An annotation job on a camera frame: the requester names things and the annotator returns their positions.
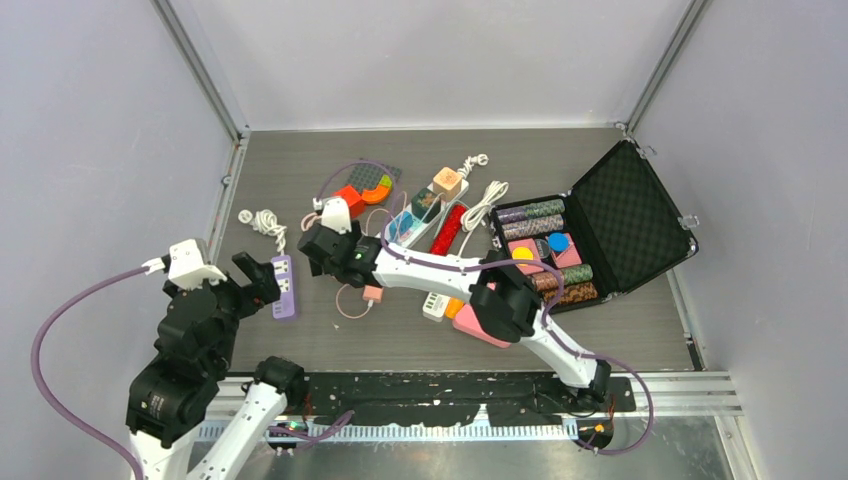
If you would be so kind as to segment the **purple power strip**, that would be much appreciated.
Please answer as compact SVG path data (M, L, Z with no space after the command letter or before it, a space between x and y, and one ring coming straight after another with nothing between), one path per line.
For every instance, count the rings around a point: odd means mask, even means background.
M274 257L272 266L280 290L279 299L272 305L272 317L277 321L293 321L297 316L297 306L291 256Z

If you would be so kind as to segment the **blue plug adapter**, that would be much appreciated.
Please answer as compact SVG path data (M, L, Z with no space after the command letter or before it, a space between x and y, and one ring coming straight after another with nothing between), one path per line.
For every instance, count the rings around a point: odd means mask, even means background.
M386 239L389 242L401 244L412 235L417 225L415 216L410 211L403 211L389 221Z

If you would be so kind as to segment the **white multicolour power strip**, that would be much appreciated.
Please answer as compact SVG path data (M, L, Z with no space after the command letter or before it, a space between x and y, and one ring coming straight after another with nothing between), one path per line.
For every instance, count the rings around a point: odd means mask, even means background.
M387 240L402 248L411 248L429 230L443 225L444 217L453 206L460 203L469 186L466 179L460 179L459 190L451 199L446 200L437 192L435 183L431 181L388 222L383 230Z

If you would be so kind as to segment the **dark green cube adapter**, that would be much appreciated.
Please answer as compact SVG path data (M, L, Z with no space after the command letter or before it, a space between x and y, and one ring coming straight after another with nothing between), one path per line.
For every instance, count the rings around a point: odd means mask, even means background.
M427 187L422 188L410 202L411 213L422 223L430 223L441 208L441 198Z

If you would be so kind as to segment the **beige cube adapter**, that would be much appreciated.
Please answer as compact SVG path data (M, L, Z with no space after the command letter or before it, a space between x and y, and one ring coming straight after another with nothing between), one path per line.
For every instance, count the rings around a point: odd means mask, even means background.
M433 192L443 201L452 201L461 190L462 176L450 167L443 167L432 181Z

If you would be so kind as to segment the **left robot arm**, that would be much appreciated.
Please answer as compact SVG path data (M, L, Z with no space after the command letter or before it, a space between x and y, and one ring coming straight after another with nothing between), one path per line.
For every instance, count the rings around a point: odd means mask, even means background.
M232 479L277 416L298 412L309 386L304 369L277 356L261 361L236 416L195 466L192 447L207 409L230 369L241 320L276 302L281 291L273 263L245 252L232 257L249 282L208 266L192 288L167 280L169 298L157 326L156 354L132 381L126 425L137 479Z

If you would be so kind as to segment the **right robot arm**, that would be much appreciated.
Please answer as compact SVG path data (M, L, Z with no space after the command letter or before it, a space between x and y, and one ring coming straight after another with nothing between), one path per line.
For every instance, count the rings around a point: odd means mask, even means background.
M437 256L365 236L357 226L339 233L320 224L302 234L297 248L315 276L356 288L408 288L457 298L471 306L484 333L543 360L571 388L580 408L596 410L610 398L608 361L566 334L516 261L498 251L483 258Z

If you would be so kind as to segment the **pink charger plug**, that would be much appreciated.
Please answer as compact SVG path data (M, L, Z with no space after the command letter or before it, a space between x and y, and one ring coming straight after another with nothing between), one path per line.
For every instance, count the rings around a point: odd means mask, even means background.
M342 285L339 288L339 290L337 291L337 293L335 295L335 299L334 299L336 310L344 318L351 319L351 320L361 319L361 318L365 317L366 315L368 315L370 313L370 311L373 309L375 304L379 304L379 303L382 302L383 289L381 287L365 286L364 289L363 289L363 293L362 293L362 299L366 303L365 310L362 313L357 314L357 315L348 314L343 310L342 306L340 305L340 296L341 296L342 292L345 291L348 288L349 288L349 285L347 285L347 284Z

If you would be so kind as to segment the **red cube adapter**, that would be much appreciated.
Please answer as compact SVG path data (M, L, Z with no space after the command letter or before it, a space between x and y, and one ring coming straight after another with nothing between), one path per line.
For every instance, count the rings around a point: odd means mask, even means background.
M345 201L351 219L356 219L366 210L366 202L361 193L352 185L345 185L337 190L333 197L339 197Z

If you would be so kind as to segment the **orange curved block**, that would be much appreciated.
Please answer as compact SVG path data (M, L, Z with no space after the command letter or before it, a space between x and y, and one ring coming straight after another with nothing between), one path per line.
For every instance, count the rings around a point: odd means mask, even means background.
M385 202L393 190L393 181L389 175L383 175L377 185L371 189L364 189L361 197L367 205L377 205Z

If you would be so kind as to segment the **grey building baseplate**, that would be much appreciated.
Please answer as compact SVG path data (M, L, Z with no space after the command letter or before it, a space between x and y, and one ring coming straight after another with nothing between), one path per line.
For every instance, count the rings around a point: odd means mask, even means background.
M388 175L392 179L399 179L403 170L384 164L382 167L373 163L364 163L360 160L355 163L347 177L346 184L352 186L355 190L362 193L365 190L375 189L384 176Z

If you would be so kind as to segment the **small white power strip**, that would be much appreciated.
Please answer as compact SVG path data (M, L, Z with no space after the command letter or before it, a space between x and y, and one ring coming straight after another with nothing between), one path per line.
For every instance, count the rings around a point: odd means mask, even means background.
M434 322L442 322L450 300L449 296L429 292L422 305L422 315Z

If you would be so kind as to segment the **red glitter microphone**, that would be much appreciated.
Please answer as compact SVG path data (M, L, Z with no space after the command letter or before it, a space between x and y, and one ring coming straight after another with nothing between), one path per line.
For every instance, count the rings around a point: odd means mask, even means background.
M429 249L430 254L438 256L445 256L448 254L455 238L462 228L462 216L467 210L468 207L462 203L458 203L451 207L445 221L431 244Z

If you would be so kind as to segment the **black poker chip case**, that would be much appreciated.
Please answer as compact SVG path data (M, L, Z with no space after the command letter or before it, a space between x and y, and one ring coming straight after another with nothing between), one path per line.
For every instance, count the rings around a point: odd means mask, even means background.
M680 213L642 149L616 143L569 190L496 206L489 215L496 248L524 247L550 266L525 267L553 312L600 305L634 292L693 257L697 220Z

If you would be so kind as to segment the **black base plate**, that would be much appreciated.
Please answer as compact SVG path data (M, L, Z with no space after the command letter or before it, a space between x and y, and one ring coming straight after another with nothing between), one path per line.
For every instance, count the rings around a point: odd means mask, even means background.
M288 413L327 425L353 413L354 426L467 426L485 413L495 426L554 425L563 414L636 410L631 383L613 377L605 399L579 397L552 372L320 372Z

